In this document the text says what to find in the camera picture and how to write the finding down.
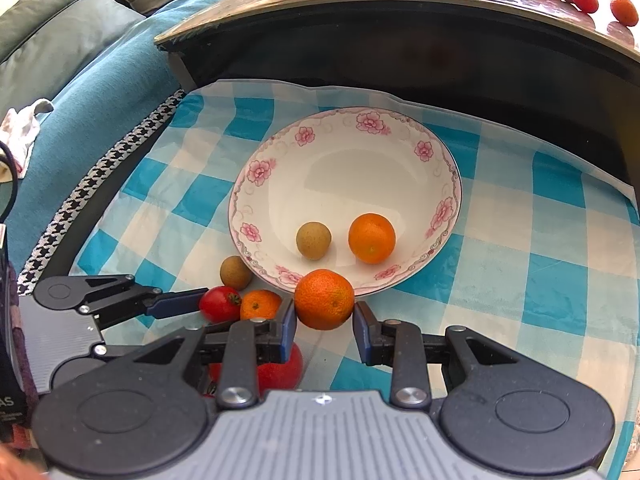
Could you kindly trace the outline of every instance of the silver bolt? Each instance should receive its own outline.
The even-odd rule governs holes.
[[[427,394],[420,388],[409,386],[396,392],[396,399],[403,404],[420,404],[427,398]]]
[[[241,386],[232,386],[220,394],[220,398],[227,404],[245,404],[251,400],[251,397],[251,392]]]
[[[321,395],[318,395],[317,397],[314,397],[314,401],[317,404],[321,404],[322,406],[326,406],[332,400],[334,400],[334,398],[332,396],[327,395],[327,394],[321,394]]]

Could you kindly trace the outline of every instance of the houndstooth trim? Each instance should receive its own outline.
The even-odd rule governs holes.
[[[49,260],[56,252],[56,247],[68,231],[73,220],[82,211],[89,199],[94,195],[100,184],[115,170],[120,163],[147,140],[160,126],[174,114],[178,103],[185,96],[183,90],[178,90],[167,100],[151,112],[138,126],[119,140],[71,192],[63,202],[53,220],[47,226],[44,234],[38,240],[31,256],[24,264],[24,269],[18,276],[18,294],[29,294]]]

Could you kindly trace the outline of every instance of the pink flower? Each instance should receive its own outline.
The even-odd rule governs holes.
[[[244,222],[242,222],[242,225],[240,226],[240,232],[244,236],[246,236],[246,239],[250,242],[262,241],[262,238],[260,237],[260,231],[258,231],[258,228],[253,224],[245,224]]]
[[[436,232],[436,229],[440,227],[444,222],[449,220],[453,216],[453,197],[447,196],[446,199],[440,200],[436,208],[436,213],[431,219],[431,227],[425,233],[425,236],[429,238]]]
[[[298,274],[297,272],[292,272],[286,267],[276,265],[276,270],[278,271],[280,281],[285,285],[297,285],[298,282],[302,279],[302,275]]]
[[[390,278],[391,276],[393,276],[396,272],[398,272],[398,270],[400,270],[400,266],[399,265],[392,265],[391,267],[389,267],[386,270],[381,270],[379,273],[377,273],[375,275],[375,279],[376,280],[384,280],[385,278]]]
[[[296,133],[296,140],[298,141],[299,146],[304,146],[316,138],[316,134],[314,133],[313,128],[307,128],[306,126],[300,126],[298,132]]]
[[[383,133],[385,130],[385,123],[380,119],[380,114],[375,111],[365,112],[363,114],[358,114],[356,117],[356,128],[362,130],[363,132],[368,132],[370,134],[380,134],[387,135],[387,133]]]
[[[249,182],[255,183],[256,186],[261,186],[270,174],[271,166],[266,160],[252,160],[249,163],[246,177],[249,179]]]
[[[433,156],[431,143],[428,140],[426,142],[424,140],[419,140],[414,153],[420,157],[421,161],[426,162]]]

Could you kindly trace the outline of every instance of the white ceramic bowl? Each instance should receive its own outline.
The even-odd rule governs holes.
[[[440,251],[456,223],[462,188],[451,153],[420,123],[375,108],[340,108],[279,131],[251,156],[229,201],[229,229],[260,278],[293,292],[315,269],[343,275],[356,296],[396,285]],[[349,227],[364,213],[385,216],[396,247],[384,262],[351,253]],[[296,233],[306,222],[332,233],[327,254],[304,258]]]

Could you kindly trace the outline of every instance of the black cable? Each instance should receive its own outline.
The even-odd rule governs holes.
[[[4,152],[4,155],[0,154],[0,162],[7,165],[11,172],[11,196],[9,202],[0,214],[0,224],[3,224],[6,218],[9,216],[11,209],[14,208],[15,199],[18,196],[18,172],[15,169],[14,156],[11,154],[8,146],[0,140],[0,150]]]

